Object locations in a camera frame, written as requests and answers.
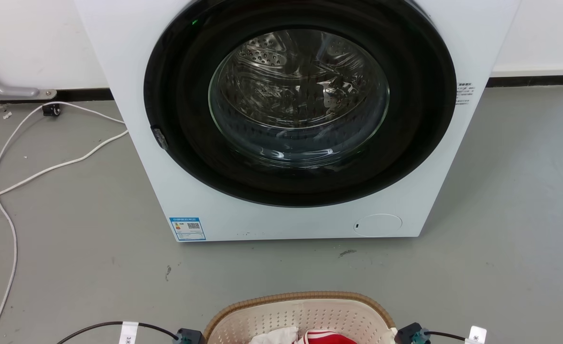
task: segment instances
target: gray metal leg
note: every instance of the gray metal leg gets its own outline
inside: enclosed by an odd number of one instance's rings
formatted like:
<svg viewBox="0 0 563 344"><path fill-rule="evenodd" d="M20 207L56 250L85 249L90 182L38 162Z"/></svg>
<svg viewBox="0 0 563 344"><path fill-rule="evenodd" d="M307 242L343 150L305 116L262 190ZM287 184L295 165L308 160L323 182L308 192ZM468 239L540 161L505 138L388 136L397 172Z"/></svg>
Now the gray metal leg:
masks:
<svg viewBox="0 0 563 344"><path fill-rule="evenodd" d="M48 100L55 96L55 89L15 87L0 83L0 100Z"/></svg>

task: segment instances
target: white cable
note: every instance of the white cable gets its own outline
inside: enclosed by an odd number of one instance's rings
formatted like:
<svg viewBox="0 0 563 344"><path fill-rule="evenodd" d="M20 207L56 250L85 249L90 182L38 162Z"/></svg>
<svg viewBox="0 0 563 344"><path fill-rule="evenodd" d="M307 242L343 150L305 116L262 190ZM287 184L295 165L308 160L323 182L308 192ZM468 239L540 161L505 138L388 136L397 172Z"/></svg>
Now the white cable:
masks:
<svg viewBox="0 0 563 344"><path fill-rule="evenodd" d="M24 122L26 122L26 120L28 120L29 117L31 117L31 115L33 115L35 112L37 112L39 109L41 109L41 108L44 107L45 105L52 105L52 104L64 104L64 105L69 105L70 107L75 107L75 108L78 108L78 109L82 109L82 110L84 110L84 111L87 111L87 112L90 112L90 113L94 113L95 115L100 115L100 116L102 116L102 117L104 117L104 118L113 120L114 122L118 122L118 123L124 124L124 122L122 122L122 120L115 119L115 118L111 118L111 117L107 117L107 116L103 115L102 113L98 113L98 112L96 112L96 111L93 111L93 110L91 110L91 109L87 109L87 108L85 108L85 107L79 107L79 106L77 106L77 105L69 104L69 103L66 103L66 102L49 102L49 103L40 105L40 106L37 107L35 110L31 111L31 113L30 113L29 115L27 115L27 116L22 120L22 122L20 122L20 124L16 127L16 130L13 131L12 135L10 135L8 141L6 141L6 144L4 144L3 148L1 149L0 161L1 161L2 157L3 157L3 154L6 152L6 148L8 147L8 144L10 143L10 141L12 141L13 136L14 136L14 135L16 134L16 132L20 129L20 127L22 126L22 124L23 124ZM100 145L96 146L96 147L94 148L94 150L91 150L87 155L84 155L84 156L81 157L81 158L78 158L78 159L75 159L75 160L72 160L72 161L67 161L67 162L65 162L65 163L61 163L61 164L59 164L59 165L52 166L52 167L50 167L50 168L46 168L45 170L43 170L43 171L41 171L41 172L39 172L39 173L37 173L37 174L34 174L34 175L32 175L31 177L29 177L29 178L27 178L27 179L24 179L24 181L19 182L19 183L16 183L15 185L12 185L11 187L9 187L9 188L7 188L7 189L1 191L0 194L4 194L4 193L6 193L6 192L10 192L11 190L16 189L16 188L19 187L20 185L24 185L25 183L28 183L28 182L32 181L33 179L35 179L35 178L41 176L42 174L44 174L44 173L46 173L46 172L50 172L50 171L52 171L52 170L56 170L57 168L60 168L60 167L63 167L63 166L71 165L72 163L77 163L77 162L83 161L84 159L86 159L86 158L88 158L89 156L91 156L91 155L92 155L94 152L96 152L97 150L100 150L100 148L102 148L103 146L105 146L105 144L108 144L108 143L110 143L110 142L112 142L112 141L114 141L114 140L120 139L120 137L123 137L123 136L126 135L128 132L129 132L129 131L126 130L126 131L124 131L124 132L123 132L122 134L120 134L120 135L116 135L116 136L114 136L113 138L110 138L110 139L105 140L105 141L102 142ZM8 220L8 222L9 222L9 224L10 224L10 227L12 228L13 248L14 248L14 257L13 257L13 264L12 264L12 274L10 275L10 280L9 280L9 282L8 282L8 287L6 288L6 293L4 294L3 300L1 301L1 305L0 305L0 318L1 318L1 314L3 313L3 309L5 308L6 302L8 301L8 296L9 296L9 294L10 294L10 289L12 288L12 283L13 283L14 276L16 275L16 263L17 263L17 261L18 261L18 240L17 240L17 238L16 238L16 228L14 227L14 224L13 224L13 222L12 222L12 219L9 217L8 213L6 212L6 209L3 208L3 205L1 205L1 202L0 202L0 209L1 209L1 212L3 213L3 215L5 215L6 219Z"/></svg>

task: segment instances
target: blue and white sticker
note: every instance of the blue and white sticker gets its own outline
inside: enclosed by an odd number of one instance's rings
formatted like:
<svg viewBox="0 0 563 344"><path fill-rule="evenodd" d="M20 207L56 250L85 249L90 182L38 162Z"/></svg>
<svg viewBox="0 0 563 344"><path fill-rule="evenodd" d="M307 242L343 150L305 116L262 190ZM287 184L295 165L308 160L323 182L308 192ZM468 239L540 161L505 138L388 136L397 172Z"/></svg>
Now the blue and white sticker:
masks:
<svg viewBox="0 0 563 344"><path fill-rule="evenodd" d="M177 241L206 240L198 217L170 217L169 220Z"/></svg>

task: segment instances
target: black baseboard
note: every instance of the black baseboard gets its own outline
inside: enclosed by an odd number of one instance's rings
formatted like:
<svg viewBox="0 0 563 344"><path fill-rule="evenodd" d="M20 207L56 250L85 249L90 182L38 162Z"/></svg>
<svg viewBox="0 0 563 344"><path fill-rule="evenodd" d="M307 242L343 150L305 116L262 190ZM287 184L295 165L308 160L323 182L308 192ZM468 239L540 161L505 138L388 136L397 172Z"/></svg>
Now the black baseboard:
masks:
<svg viewBox="0 0 563 344"><path fill-rule="evenodd" d="M486 87L522 87L563 85L563 75L551 76L511 76L490 78ZM109 88L59 89L52 100L58 102L91 102L94 100L114 100ZM41 100L0 100L0 104L43 103Z"/></svg>
<svg viewBox="0 0 563 344"><path fill-rule="evenodd" d="M563 85L563 75L551 76L511 76L508 78L490 78L486 87L522 87Z"/></svg>

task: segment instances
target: white cloth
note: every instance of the white cloth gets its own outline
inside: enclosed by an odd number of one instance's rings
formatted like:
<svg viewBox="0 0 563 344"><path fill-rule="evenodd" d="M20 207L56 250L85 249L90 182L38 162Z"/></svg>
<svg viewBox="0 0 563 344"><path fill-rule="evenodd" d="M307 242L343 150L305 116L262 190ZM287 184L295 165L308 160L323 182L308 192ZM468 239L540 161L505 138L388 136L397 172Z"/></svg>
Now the white cloth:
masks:
<svg viewBox="0 0 563 344"><path fill-rule="evenodd" d="M292 344L297 340L299 340L299 329L291 326L259 334L252 338L249 344Z"/></svg>

